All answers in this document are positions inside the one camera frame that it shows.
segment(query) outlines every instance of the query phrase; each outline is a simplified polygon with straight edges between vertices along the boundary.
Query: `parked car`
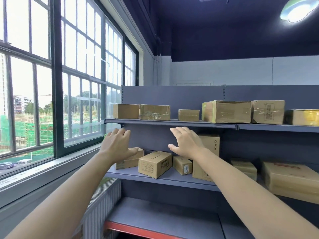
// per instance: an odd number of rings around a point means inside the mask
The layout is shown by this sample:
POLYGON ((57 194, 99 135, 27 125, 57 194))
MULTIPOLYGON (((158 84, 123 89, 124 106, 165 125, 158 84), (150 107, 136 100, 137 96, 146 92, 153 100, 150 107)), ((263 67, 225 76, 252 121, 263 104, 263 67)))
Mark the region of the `parked car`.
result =
POLYGON ((17 165, 26 165, 32 162, 32 159, 22 159, 16 162, 17 165))
POLYGON ((11 169, 13 167, 14 167, 14 163, 13 162, 0 163, 0 169, 11 169))

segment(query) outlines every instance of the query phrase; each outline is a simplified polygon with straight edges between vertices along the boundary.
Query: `ceiling light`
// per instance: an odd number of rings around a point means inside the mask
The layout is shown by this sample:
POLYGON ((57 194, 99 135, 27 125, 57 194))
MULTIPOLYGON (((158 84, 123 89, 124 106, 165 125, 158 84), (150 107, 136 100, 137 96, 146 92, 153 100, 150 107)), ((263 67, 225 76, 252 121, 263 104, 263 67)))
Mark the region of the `ceiling light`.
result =
POLYGON ((303 20, 319 5, 319 0, 290 0, 284 6, 280 18, 295 23, 303 20))

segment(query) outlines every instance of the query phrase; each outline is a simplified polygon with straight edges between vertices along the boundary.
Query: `window sill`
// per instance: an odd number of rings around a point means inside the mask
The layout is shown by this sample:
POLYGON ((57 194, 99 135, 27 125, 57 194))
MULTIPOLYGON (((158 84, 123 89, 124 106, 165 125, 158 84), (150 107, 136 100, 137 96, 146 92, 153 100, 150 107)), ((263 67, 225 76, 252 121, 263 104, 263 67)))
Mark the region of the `window sill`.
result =
POLYGON ((0 208, 81 167, 98 152, 100 146, 93 145, 1 180, 0 208))

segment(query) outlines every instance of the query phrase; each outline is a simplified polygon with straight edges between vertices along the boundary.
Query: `taped cardboard box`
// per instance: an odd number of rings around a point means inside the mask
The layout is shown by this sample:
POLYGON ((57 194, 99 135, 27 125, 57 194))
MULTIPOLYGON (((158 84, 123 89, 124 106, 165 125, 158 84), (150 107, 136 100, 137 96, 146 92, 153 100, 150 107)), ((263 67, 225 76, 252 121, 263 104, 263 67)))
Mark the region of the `taped cardboard box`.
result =
POLYGON ((202 120, 212 123, 250 123, 250 101, 210 101, 202 104, 202 120))
POLYGON ((252 123, 282 125, 285 101, 252 101, 252 123))
POLYGON ((158 178, 172 166, 173 155, 166 152, 152 152, 138 161, 138 172, 158 178))
MULTIPOLYGON (((201 135, 199 136, 204 147, 212 151, 219 157, 220 137, 219 135, 201 135)), ((209 175, 200 167, 200 165, 193 161, 193 178, 203 179, 207 181, 213 180, 209 175)))
POLYGON ((299 126, 319 126, 319 110, 288 110, 285 123, 299 126))
POLYGON ((232 160, 231 163, 235 168, 246 174, 249 178, 257 181, 257 169, 251 162, 232 160))
POLYGON ((113 104, 113 118, 138 119, 139 118, 139 105, 113 104))
POLYGON ((139 105, 140 120, 161 120, 171 119, 171 107, 161 105, 139 105))
POLYGON ((191 174, 193 172, 193 163, 182 156, 173 157, 173 167, 181 174, 191 174))
POLYGON ((141 148, 138 148, 137 154, 134 156, 129 157, 126 160, 123 160, 122 162, 118 162, 115 164, 115 169, 126 169, 131 167, 137 167, 138 166, 138 159, 144 156, 144 150, 141 148))
POLYGON ((319 174, 306 165, 263 162, 262 175, 271 193, 319 204, 319 174))
POLYGON ((199 110, 178 110, 178 120, 185 122, 198 122, 199 121, 199 110))

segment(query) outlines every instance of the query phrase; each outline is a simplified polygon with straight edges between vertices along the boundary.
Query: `person's left hand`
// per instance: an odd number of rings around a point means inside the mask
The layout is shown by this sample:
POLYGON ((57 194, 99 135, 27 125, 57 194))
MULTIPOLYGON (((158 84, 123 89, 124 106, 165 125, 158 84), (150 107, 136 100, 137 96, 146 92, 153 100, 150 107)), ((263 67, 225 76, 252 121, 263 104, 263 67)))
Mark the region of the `person's left hand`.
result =
POLYGON ((129 149, 129 138, 131 131, 121 128, 115 128, 113 132, 108 133, 99 150, 99 154, 103 154, 112 163, 120 162, 138 152, 138 148, 129 149))

